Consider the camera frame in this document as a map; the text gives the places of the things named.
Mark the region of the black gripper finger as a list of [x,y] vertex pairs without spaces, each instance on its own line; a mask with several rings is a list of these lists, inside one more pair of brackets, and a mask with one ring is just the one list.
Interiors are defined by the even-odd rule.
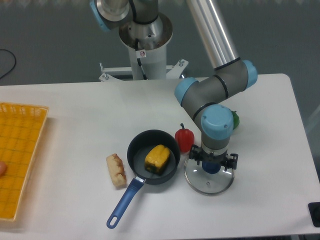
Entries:
[[192,145],[188,156],[190,160],[195,160],[196,164],[200,165],[200,162],[203,160],[202,148],[197,145]]
[[236,153],[226,154],[223,160],[221,161],[221,165],[224,167],[225,172],[228,169],[236,170],[237,164],[238,164],[238,155]]

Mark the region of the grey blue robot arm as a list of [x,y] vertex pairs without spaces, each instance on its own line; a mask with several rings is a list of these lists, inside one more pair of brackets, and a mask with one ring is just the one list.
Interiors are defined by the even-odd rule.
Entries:
[[[228,154],[227,148],[235,121],[232,111],[221,102],[254,85],[258,73],[250,61],[238,55],[216,1],[190,0],[187,4],[214,69],[214,75],[203,81],[185,78],[174,91],[201,131],[201,145],[190,146],[187,152],[208,173],[220,167],[234,170],[238,155]],[[166,67],[173,26],[160,13],[158,1],[92,0],[90,7],[104,31],[118,28],[129,52],[134,80],[172,77],[173,72]]]

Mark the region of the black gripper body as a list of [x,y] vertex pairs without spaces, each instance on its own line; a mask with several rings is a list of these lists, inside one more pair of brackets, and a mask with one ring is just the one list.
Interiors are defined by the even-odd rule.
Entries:
[[223,165],[224,162],[226,161],[227,151],[223,152],[222,154],[216,154],[216,152],[207,153],[204,150],[202,150],[200,156],[201,156],[200,160],[203,163]]

